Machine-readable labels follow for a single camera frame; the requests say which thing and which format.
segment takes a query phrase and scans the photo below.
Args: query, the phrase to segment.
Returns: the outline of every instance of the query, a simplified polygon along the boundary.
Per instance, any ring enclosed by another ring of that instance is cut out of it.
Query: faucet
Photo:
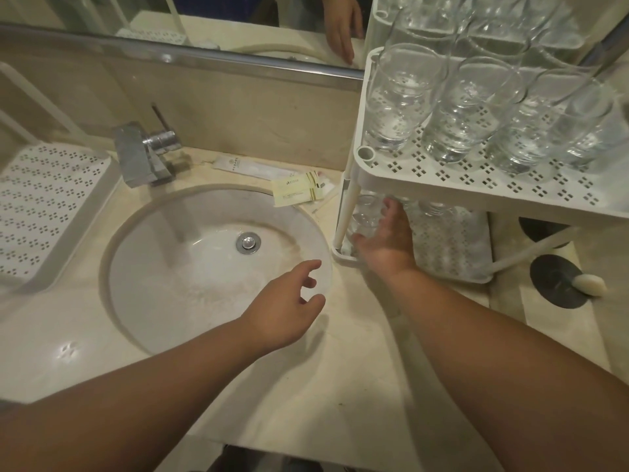
[[[177,134],[166,123],[157,105],[151,103],[155,116],[164,130],[147,134],[137,121],[114,128],[114,144],[122,178],[129,187],[162,184],[174,179],[161,156],[181,148]]]

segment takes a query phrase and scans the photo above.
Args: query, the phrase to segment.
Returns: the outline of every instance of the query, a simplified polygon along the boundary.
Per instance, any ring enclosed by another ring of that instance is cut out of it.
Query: black round disc
[[[539,242],[540,240],[550,237],[558,231],[562,231],[563,229],[569,227],[569,225],[564,225],[563,223],[546,222],[545,220],[527,217],[520,217],[520,226],[522,227],[524,234],[534,242]],[[561,248],[569,243],[570,242],[566,242],[560,246],[556,246],[555,248]]]
[[[563,257],[541,255],[533,260],[529,271],[535,289],[559,308],[578,308],[589,298],[572,286],[572,280],[582,271]]]

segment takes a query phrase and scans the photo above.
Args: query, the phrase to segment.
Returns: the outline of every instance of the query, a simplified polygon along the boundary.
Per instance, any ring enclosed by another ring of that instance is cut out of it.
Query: white soap
[[[578,275],[572,280],[572,286],[574,286],[581,293],[585,293],[590,296],[603,296],[605,293],[607,293],[607,285],[605,285],[605,280],[596,275]]]

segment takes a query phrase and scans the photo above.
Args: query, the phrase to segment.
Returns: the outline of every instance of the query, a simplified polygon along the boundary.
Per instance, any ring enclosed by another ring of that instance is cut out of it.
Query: reflected hand
[[[351,64],[354,58],[352,28],[358,38],[363,38],[362,13],[356,0],[322,0],[325,36],[328,45],[343,61]]]
[[[309,275],[320,266],[320,260],[301,262],[271,280],[240,317],[265,354],[297,341],[321,313],[324,295],[315,294],[307,302],[301,297],[302,286],[316,286]]]
[[[390,281],[398,273],[416,269],[413,253],[413,232],[402,204],[385,198],[384,207],[375,235],[366,238],[355,233],[352,243],[358,253],[382,280]]]

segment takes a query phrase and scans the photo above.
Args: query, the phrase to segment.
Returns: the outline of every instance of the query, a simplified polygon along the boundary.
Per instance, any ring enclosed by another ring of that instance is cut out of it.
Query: person
[[[353,63],[352,35],[364,38],[373,0],[291,0],[288,23],[295,30],[324,32],[328,46]]]
[[[415,264],[408,219],[385,199],[353,241],[408,317],[437,376],[507,472],[629,470],[629,386],[547,336],[454,292]],[[305,261],[237,320],[0,418],[11,471],[148,471],[248,365],[297,341],[325,305]]]

